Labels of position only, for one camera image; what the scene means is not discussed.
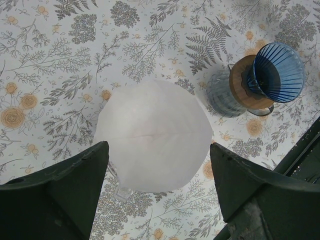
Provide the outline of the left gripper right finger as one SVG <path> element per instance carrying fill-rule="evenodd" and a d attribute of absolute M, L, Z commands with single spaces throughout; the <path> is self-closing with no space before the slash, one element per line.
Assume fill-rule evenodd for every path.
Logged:
<path fill-rule="evenodd" d="M 271 171 L 218 143 L 210 161 L 230 240 L 318 240 L 320 186 Z"/>

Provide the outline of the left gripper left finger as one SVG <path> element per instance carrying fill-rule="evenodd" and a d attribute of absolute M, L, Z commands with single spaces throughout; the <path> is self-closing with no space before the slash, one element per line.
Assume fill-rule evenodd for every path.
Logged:
<path fill-rule="evenodd" d="M 109 162 L 99 142 L 0 186 L 2 240 L 88 240 Z"/>

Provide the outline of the clear glass pitcher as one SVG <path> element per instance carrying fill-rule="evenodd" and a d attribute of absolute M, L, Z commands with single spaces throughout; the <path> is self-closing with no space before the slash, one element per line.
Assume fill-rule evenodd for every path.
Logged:
<path fill-rule="evenodd" d="M 233 64 L 229 64 L 227 68 L 218 70 L 207 83 L 206 96 L 212 109 L 226 118 L 236 118 L 245 112 L 258 117 L 270 115 L 274 110 L 273 104 L 267 109 L 249 109 L 236 100 L 229 84 L 231 67 L 233 66 Z"/>

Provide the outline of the white paper coffee filter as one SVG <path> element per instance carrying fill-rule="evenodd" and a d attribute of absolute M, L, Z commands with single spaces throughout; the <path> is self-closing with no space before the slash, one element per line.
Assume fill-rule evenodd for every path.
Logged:
<path fill-rule="evenodd" d="M 157 193 L 192 180 L 212 133 L 195 96 L 171 82 L 150 80 L 113 93 L 99 113 L 93 142 L 108 142 L 122 187 Z"/>

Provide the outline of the blue glass dripper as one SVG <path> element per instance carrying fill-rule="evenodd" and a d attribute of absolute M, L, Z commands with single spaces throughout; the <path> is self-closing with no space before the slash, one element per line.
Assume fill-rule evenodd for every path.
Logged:
<path fill-rule="evenodd" d="M 298 53 L 281 42 L 268 43 L 262 47 L 245 78 L 252 93 L 276 103 L 295 100 L 307 79 Z"/>

